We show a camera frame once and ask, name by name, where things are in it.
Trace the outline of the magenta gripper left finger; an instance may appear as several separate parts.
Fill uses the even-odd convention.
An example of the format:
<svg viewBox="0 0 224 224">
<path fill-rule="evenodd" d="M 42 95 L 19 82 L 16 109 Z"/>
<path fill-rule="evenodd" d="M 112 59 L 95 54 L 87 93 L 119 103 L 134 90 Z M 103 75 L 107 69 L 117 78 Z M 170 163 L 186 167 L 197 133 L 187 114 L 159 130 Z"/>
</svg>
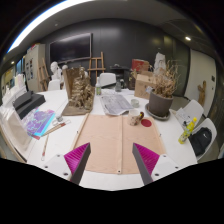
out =
<svg viewBox="0 0 224 224">
<path fill-rule="evenodd" d="M 86 143 L 64 155 L 65 161 L 72 173 L 70 179 L 72 183 L 76 185 L 80 183 L 90 153 L 90 144 Z"/>
</svg>

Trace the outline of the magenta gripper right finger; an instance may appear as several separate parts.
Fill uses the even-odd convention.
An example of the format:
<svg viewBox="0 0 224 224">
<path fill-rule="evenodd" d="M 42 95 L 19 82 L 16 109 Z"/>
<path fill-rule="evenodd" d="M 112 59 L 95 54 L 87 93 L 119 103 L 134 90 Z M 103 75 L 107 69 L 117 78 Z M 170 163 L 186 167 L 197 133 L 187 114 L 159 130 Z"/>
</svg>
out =
<svg viewBox="0 0 224 224">
<path fill-rule="evenodd" d="M 159 160 L 159 155 L 137 143 L 133 144 L 132 153 L 136 160 L 143 183 L 145 185 L 152 183 L 152 171 Z"/>
</svg>

